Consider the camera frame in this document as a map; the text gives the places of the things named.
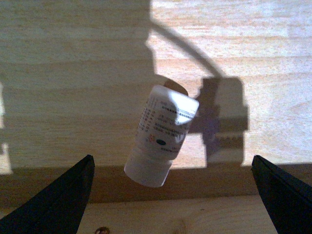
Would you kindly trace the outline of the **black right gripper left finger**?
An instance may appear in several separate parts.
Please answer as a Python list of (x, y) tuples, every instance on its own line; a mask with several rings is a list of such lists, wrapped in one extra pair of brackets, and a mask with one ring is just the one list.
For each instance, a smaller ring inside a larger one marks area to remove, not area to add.
[(75, 234), (91, 193), (94, 158), (87, 155), (0, 220), (2, 234)]

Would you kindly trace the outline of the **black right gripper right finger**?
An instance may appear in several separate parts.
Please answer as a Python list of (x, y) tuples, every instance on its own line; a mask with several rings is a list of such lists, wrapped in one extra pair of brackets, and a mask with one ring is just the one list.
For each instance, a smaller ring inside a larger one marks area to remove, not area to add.
[(259, 155), (252, 161), (259, 195), (279, 234), (312, 232), (312, 187)]

